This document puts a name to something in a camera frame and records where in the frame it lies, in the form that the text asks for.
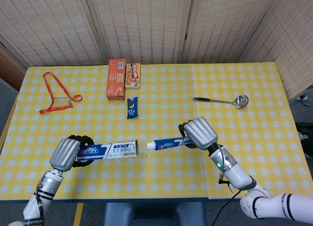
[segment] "table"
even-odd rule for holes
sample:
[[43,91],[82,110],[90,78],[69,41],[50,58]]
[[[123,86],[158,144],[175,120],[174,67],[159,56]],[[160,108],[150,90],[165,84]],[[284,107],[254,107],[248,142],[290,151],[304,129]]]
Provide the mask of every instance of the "table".
[[[55,74],[81,94],[74,108],[40,115],[50,105],[44,72]],[[0,155],[0,199],[28,200],[61,138],[88,135],[95,143],[138,139],[135,158],[95,160],[72,168],[56,194],[59,200],[229,198],[217,184],[218,169],[208,153],[176,147],[147,151],[146,142],[179,136],[178,125],[204,116],[235,159],[272,194],[313,194],[295,124],[275,63],[142,65],[139,117],[127,120],[126,101],[105,96],[107,66],[30,67],[18,96]],[[54,96],[64,96],[48,77]],[[242,110],[201,103],[192,96],[233,100],[250,98]]]

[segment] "gray floor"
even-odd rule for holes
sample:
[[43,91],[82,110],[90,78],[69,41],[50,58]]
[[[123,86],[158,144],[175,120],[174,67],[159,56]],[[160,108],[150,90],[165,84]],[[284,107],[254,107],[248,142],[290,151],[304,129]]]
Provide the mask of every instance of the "gray floor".
[[[309,93],[309,98],[313,100],[313,93]],[[0,133],[10,113],[14,102],[14,93],[8,91],[0,84]],[[300,101],[290,103],[291,111],[295,122],[313,122],[313,107],[306,107]],[[307,159],[311,173],[313,174],[313,158]],[[225,202],[205,203],[206,217],[208,225],[211,225],[219,209]],[[23,220],[23,209],[25,203],[0,204],[0,226],[7,225],[13,221]],[[46,226],[70,226],[74,222],[76,203],[56,203],[53,202],[46,214]],[[102,225],[105,205],[104,203],[85,203],[81,219],[81,226]],[[285,219],[264,219],[254,220],[243,214],[239,207],[239,202],[231,202],[220,214],[217,226],[308,226],[309,224],[293,222]]]

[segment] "cardboard box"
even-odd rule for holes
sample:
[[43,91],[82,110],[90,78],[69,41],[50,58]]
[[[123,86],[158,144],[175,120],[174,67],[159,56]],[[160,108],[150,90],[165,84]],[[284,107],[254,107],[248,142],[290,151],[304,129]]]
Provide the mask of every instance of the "cardboard box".
[[125,87],[130,89],[140,88],[140,64],[127,63]]
[[108,100],[125,100],[125,59],[110,59],[107,83]]

